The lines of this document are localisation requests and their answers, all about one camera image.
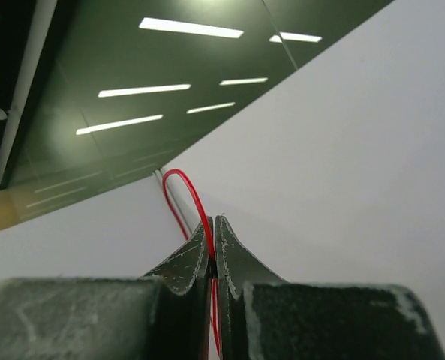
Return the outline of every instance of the red wire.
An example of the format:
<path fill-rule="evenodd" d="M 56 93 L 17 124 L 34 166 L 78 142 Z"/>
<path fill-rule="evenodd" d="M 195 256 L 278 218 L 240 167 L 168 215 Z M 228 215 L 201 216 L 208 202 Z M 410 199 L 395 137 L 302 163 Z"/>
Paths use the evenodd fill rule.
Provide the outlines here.
<path fill-rule="evenodd" d="M 164 176 L 162 177 L 162 190 L 164 192 L 165 200 L 167 201 L 167 204 L 174 215 L 174 218 L 177 221 L 177 224 L 180 227 L 180 230 L 184 234 L 184 237 L 186 240 L 189 239 L 189 234 L 187 230 L 184 227 L 184 224 L 182 223 L 182 220 L 177 214 L 177 211 L 174 209 L 169 194 L 167 191 L 167 179 L 169 176 L 176 174 L 182 178 L 185 185 L 189 189 L 189 192 L 192 195 L 192 200 L 194 201 L 194 204 L 197 208 L 197 212 L 200 216 L 200 221 L 202 222 L 202 227 L 204 229 L 204 233 L 206 234 L 206 240 L 207 240 L 207 248 L 209 250 L 209 258 L 212 261 L 215 261 L 215 249 L 214 249 L 214 239 L 212 237 L 212 231 L 210 230 L 209 222 L 207 221 L 206 212 L 204 211 L 204 207 L 202 206 L 202 203 L 200 201 L 199 195 L 197 195 L 197 192 L 195 190 L 195 187 L 192 185 L 191 180 L 189 180 L 189 177 L 186 176 L 186 174 L 180 170 L 180 169 L 170 169 L 168 170 Z M 215 348 L 217 349 L 217 353 L 219 356 L 221 355 L 221 349 L 220 349 L 220 342 L 219 342 L 219 335 L 218 335 L 218 303 L 217 303 L 217 294 L 218 294 L 218 283 L 217 279 L 212 279 L 212 316 L 214 320 L 212 321 L 212 330 L 214 331 L 214 340 L 215 340 Z"/>

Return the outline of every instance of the fluorescent light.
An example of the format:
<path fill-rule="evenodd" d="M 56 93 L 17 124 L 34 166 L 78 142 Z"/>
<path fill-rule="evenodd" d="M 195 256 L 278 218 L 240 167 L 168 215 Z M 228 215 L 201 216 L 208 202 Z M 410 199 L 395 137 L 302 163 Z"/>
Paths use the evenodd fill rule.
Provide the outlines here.
<path fill-rule="evenodd" d="M 191 84 L 163 85 L 163 86 L 145 86 L 143 88 L 116 88 L 114 90 L 102 90 L 98 97 L 108 98 L 111 96 L 146 94 L 148 92 L 174 92 L 176 90 L 187 90 Z"/>
<path fill-rule="evenodd" d="M 292 40 L 292 41 L 305 41 L 309 43 L 318 43 L 322 40 L 321 36 L 314 35 L 304 35 L 304 34 L 294 34 L 292 32 L 281 32 L 281 36 L 284 40 Z M 282 40 L 279 35 L 272 36 L 269 41 L 271 43 L 281 43 Z"/>
<path fill-rule="evenodd" d="M 139 25 L 141 29 L 159 30 L 161 32 L 184 32 L 186 34 L 199 34 L 208 36 L 219 36 L 220 38 L 238 39 L 244 34 L 241 30 L 233 28 L 219 28 L 217 26 L 193 24 L 164 19 L 153 19 L 144 17 Z"/>
<path fill-rule="evenodd" d="M 160 120 L 160 119 L 162 119 L 162 115 L 153 115 L 153 116 L 146 116 L 145 118 L 133 118 L 131 120 L 109 122 L 107 124 L 84 127 L 82 129 L 77 130 L 75 134 L 76 135 L 90 134 L 93 133 L 94 131 L 119 128 L 121 126 L 140 124 L 141 122 L 151 122 L 152 120 Z"/>
<path fill-rule="evenodd" d="M 218 103 L 217 105 L 204 106 L 204 107 L 196 107 L 195 109 L 187 110 L 187 114 L 200 113 L 201 111 L 209 111 L 215 109 L 221 109 L 223 107 L 233 107 L 236 103 Z"/>
<path fill-rule="evenodd" d="M 268 77 L 253 77 L 251 79 L 232 79 L 232 80 L 222 80 L 219 85 L 240 85 L 240 84 L 255 84 L 264 83 L 268 80 Z"/>

